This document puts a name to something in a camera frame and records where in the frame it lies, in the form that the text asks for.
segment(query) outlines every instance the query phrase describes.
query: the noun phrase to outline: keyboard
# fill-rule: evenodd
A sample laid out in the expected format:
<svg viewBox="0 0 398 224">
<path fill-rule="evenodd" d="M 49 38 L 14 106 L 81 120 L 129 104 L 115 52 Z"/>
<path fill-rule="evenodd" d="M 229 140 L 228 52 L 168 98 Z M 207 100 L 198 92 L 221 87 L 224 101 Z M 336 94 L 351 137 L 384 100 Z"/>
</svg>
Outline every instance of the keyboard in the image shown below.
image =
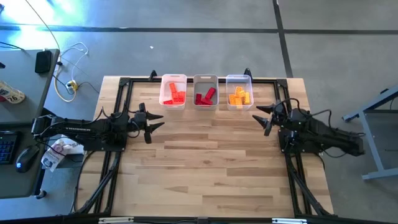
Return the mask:
<svg viewBox="0 0 398 224">
<path fill-rule="evenodd" d="M 0 164 L 12 164 L 21 132 L 0 131 Z"/>
</svg>

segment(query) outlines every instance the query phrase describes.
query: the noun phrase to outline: lego brick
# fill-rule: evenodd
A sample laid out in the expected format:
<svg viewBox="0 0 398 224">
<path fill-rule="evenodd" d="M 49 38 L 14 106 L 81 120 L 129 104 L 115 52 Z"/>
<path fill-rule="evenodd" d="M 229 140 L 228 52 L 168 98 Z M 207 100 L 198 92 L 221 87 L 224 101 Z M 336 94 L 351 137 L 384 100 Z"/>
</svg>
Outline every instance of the lego brick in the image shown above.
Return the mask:
<svg viewBox="0 0 398 224">
<path fill-rule="evenodd" d="M 165 104 L 165 105 L 172 105 L 172 104 L 173 104 L 173 101 L 172 101 L 172 100 L 163 101 L 163 104 Z"/>
<path fill-rule="evenodd" d="M 230 94 L 230 95 L 229 95 L 229 103 L 230 103 L 231 105 L 236 105 L 236 102 L 235 102 L 235 95 L 234 95 L 234 94 Z"/>
<path fill-rule="evenodd" d="M 176 93 L 177 92 L 177 88 L 175 87 L 174 83 L 170 83 L 169 86 L 170 86 L 170 91 L 172 93 Z"/>
<path fill-rule="evenodd" d="M 172 93 L 172 98 L 179 98 L 180 95 L 178 92 Z"/>
<path fill-rule="evenodd" d="M 209 89 L 209 91 L 207 91 L 207 94 L 206 94 L 205 98 L 206 98 L 207 100 L 210 100 L 211 97 L 213 97 L 213 95 L 214 95 L 215 93 L 216 93 L 216 89 L 213 88 L 213 87 L 211 87 L 211 88 Z"/>
<path fill-rule="evenodd" d="M 185 99 L 185 91 L 178 91 L 178 97 Z"/>
<path fill-rule="evenodd" d="M 195 97 L 195 104 L 201 105 L 201 94 L 200 93 L 197 93 L 197 95 Z"/>
<path fill-rule="evenodd" d="M 183 98 L 173 98 L 173 104 L 174 105 L 184 104 L 184 99 Z"/>
<path fill-rule="evenodd" d="M 243 98 L 243 97 L 245 96 L 245 93 L 244 93 L 244 91 L 242 90 L 242 91 L 238 92 L 235 96 L 240 97 L 240 98 Z"/>
<path fill-rule="evenodd" d="M 212 102 L 211 100 L 207 100 L 206 98 L 202 98 L 202 99 L 201 99 L 201 102 L 202 102 L 204 105 L 213 105 L 213 102 Z"/>
<path fill-rule="evenodd" d="M 243 91 L 243 87 L 237 86 L 235 89 L 235 95 L 237 96 L 240 91 Z"/>
<path fill-rule="evenodd" d="M 235 105 L 242 105 L 242 98 L 240 97 L 235 97 Z"/>
<path fill-rule="evenodd" d="M 244 93 L 244 104 L 245 105 L 249 105 L 250 104 L 250 93 L 249 92 L 245 92 Z"/>
</svg>

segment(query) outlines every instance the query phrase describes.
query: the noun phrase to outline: desk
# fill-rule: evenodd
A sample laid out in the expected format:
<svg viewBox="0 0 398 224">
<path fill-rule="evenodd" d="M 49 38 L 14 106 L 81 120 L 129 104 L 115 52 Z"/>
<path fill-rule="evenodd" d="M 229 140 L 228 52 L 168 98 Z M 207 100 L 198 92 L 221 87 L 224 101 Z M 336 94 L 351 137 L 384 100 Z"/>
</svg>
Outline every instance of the desk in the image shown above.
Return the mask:
<svg viewBox="0 0 398 224">
<path fill-rule="evenodd" d="M 36 54 L 42 50 L 7 50 L 0 51 L 0 62 L 5 64 L 0 69 L 0 80 L 25 93 L 22 103 L 13 105 L 0 103 L 0 123 L 30 123 L 42 114 L 44 101 L 49 91 L 55 63 L 59 56 L 58 49 L 52 49 L 51 67 L 48 73 L 35 73 Z"/>
<path fill-rule="evenodd" d="M 32 119 L 42 115 L 44 101 L 49 90 L 55 69 L 59 50 L 51 50 L 52 63 L 50 71 L 38 75 L 35 73 L 36 53 L 41 50 L 9 50 L 0 51 L 0 62 L 5 64 L 0 69 L 0 80 L 25 93 L 25 100 L 17 105 L 8 102 L 0 103 L 0 129 L 22 132 L 22 138 L 17 148 L 15 159 L 27 146 L 35 144 L 30 130 Z M 18 173 L 14 162 L 10 165 L 0 165 L 0 198 L 28 197 L 40 193 L 44 176 L 41 169 L 43 145 L 36 161 L 26 173 Z"/>
<path fill-rule="evenodd" d="M 95 116 L 104 107 L 113 112 L 120 77 L 104 77 Z M 309 108 L 304 82 L 288 79 L 291 97 Z M 144 102 L 147 110 L 162 114 L 165 124 L 145 144 L 143 135 L 128 139 L 121 159 L 114 196 L 114 216 L 163 217 L 292 217 L 293 209 L 284 156 L 275 127 L 269 137 L 251 117 L 267 116 L 255 105 L 274 103 L 274 89 L 253 84 L 254 104 L 249 111 L 228 111 L 225 84 L 220 83 L 216 111 L 193 108 L 193 85 L 188 83 L 183 111 L 159 105 L 160 83 L 135 83 L 129 110 Z M 81 175 L 78 207 L 98 186 L 103 152 L 87 161 Z M 333 212 L 322 162 L 303 154 L 309 189 Z M 108 198 L 105 190 L 103 200 Z M 302 206 L 302 194 L 298 194 Z"/>
</svg>

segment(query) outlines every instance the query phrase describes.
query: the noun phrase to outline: gray desk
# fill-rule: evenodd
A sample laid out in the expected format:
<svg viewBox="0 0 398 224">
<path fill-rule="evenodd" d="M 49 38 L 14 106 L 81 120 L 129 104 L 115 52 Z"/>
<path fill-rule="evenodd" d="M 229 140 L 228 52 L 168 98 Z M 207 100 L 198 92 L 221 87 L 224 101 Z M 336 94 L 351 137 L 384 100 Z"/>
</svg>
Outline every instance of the gray desk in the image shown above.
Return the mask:
<svg viewBox="0 0 398 224">
<path fill-rule="evenodd" d="M 40 51 L 42 50 L 0 51 L 0 62 L 6 66 L 0 69 L 0 80 L 25 93 L 22 103 L 0 103 L 0 123 L 30 123 L 42 114 L 59 50 L 51 50 L 50 72 L 38 75 L 35 73 L 35 62 L 36 54 Z"/>
<path fill-rule="evenodd" d="M 18 105 L 8 102 L 0 103 L 0 129 L 22 132 L 15 159 L 27 146 L 36 143 L 30 134 L 32 119 L 40 116 L 43 112 L 44 101 L 59 55 L 59 50 L 51 50 L 50 71 L 38 75 L 34 69 L 36 53 L 40 51 L 0 51 L 0 62 L 6 66 L 6 68 L 0 69 L 0 80 L 4 80 L 26 95 L 25 100 Z M 28 197 L 40 193 L 44 176 L 44 170 L 41 169 L 40 163 L 43 153 L 44 146 L 40 146 L 36 161 L 26 173 L 16 172 L 14 164 L 0 165 L 0 198 Z"/>
</svg>

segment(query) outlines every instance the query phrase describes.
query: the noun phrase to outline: computer mouse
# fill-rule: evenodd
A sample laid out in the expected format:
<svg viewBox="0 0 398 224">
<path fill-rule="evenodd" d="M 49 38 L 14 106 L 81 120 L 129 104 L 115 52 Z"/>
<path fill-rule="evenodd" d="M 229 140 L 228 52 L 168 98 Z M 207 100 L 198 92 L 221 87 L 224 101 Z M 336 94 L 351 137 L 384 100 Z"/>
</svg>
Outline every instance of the computer mouse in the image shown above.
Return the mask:
<svg viewBox="0 0 398 224">
<path fill-rule="evenodd" d="M 18 156 L 15 163 L 17 172 L 27 172 L 36 160 L 40 149 L 37 146 L 28 146 Z"/>
</svg>

